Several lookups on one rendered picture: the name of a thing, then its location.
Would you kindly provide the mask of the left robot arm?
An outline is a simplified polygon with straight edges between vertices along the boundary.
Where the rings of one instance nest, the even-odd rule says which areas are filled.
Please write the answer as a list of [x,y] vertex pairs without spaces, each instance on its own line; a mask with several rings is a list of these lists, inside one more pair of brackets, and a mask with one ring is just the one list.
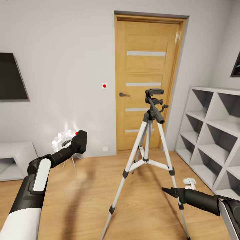
[[38,157],[29,163],[9,215],[0,232],[0,240],[38,240],[41,212],[51,168],[78,152],[80,145],[68,143],[67,136],[58,143],[58,152]]

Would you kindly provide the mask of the camera tripod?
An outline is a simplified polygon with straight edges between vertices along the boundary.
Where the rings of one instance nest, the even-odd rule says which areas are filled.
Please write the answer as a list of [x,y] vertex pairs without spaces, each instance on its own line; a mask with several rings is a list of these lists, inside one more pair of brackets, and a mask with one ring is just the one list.
[[[145,97],[145,102],[150,104],[150,109],[144,114],[143,117],[143,121],[142,121],[142,125],[141,128],[139,130],[139,133],[137,135],[137,139],[134,143],[131,155],[129,157],[126,169],[123,171],[123,178],[121,181],[121,184],[119,186],[117,195],[115,197],[114,203],[113,205],[110,207],[109,211],[110,211],[110,215],[107,219],[103,234],[101,236],[100,240],[103,240],[104,234],[106,232],[107,226],[109,224],[110,218],[112,216],[112,214],[114,213],[115,210],[115,205],[117,203],[118,197],[120,195],[121,189],[124,185],[125,179],[128,176],[130,171],[133,171],[132,174],[134,173],[135,168],[141,166],[142,164],[152,164],[154,166],[166,169],[169,171],[170,175],[172,176],[172,180],[174,183],[174,187],[177,188],[176,186],[176,181],[175,181],[175,170],[174,167],[171,164],[171,159],[169,156],[169,151],[167,148],[167,144],[166,144],[166,140],[165,140],[165,136],[164,136],[164,132],[163,132],[163,128],[162,128],[162,124],[165,122],[163,116],[161,115],[161,112],[163,112],[164,108],[168,108],[168,105],[163,105],[162,106],[162,110],[158,111],[158,109],[155,107],[155,104],[159,104],[162,105],[163,104],[163,99],[158,100],[157,98],[151,98],[151,96],[153,96],[154,94],[164,94],[164,89],[147,89],[145,90],[146,93],[146,97]],[[167,158],[167,162],[168,162],[168,166],[165,164],[161,164],[159,162],[155,162],[153,160],[148,159],[148,153],[149,153],[149,145],[150,145],[150,138],[151,138],[151,130],[152,130],[152,125],[153,125],[153,120],[156,119],[157,123],[158,123],[158,127],[159,127],[159,131],[160,131],[160,135],[161,135],[161,139],[162,139],[162,144],[165,150],[165,155]],[[146,143],[145,143],[145,149],[143,149],[143,140],[145,137],[145,133],[147,131],[147,135],[146,135]],[[138,150],[137,153],[137,157],[135,160],[133,160],[136,151]],[[137,161],[139,153],[141,152],[142,155],[142,159],[140,161]],[[179,209],[181,211],[181,215],[183,218],[183,222],[184,222],[184,226],[185,226],[185,230],[186,230],[186,234],[187,234],[187,239],[191,240],[187,231],[187,227],[186,227],[186,223],[185,223],[185,219],[184,219],[184,215],[183,215],[183,209],[184,209],[184,205],[182,203],[179,202],[179,197],[178,199],[178,205],[179,205]]]

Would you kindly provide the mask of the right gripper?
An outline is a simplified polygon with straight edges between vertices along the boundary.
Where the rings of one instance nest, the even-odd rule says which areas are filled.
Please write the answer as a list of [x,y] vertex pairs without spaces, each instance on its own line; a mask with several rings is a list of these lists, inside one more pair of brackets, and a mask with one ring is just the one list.
[[171,189],[162,187],[162,190],[175,198],[179,197],[179,202],[182,204],[189,204],[205,211],[203,196],[205,193],[185,188],[173,188]]

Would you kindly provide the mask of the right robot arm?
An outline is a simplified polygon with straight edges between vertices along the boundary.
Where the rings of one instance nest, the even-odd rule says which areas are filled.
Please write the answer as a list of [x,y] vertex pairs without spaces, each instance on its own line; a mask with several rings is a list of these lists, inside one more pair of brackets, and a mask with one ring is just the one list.
[[187,203],[216,216],[221,214],[231,240],[240,240],[240,200],[196,191],[196,181],[193,178],[186,178],[183,182],[187,185],[185,188],[162,187],[162,190],[175,198],[179,197],[182,204]]

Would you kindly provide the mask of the digital camera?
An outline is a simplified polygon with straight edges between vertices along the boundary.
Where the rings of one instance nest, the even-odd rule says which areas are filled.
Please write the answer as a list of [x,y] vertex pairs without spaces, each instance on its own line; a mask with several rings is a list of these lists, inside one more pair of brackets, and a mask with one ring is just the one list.
[[81,147],[78,148],[78,152],[76,153],[83,154],[86,151],[87,146],[87,132],[79,130],[75,134],[76,135],[71,140],[71,144],[74,144],[75,146],[81,144]]

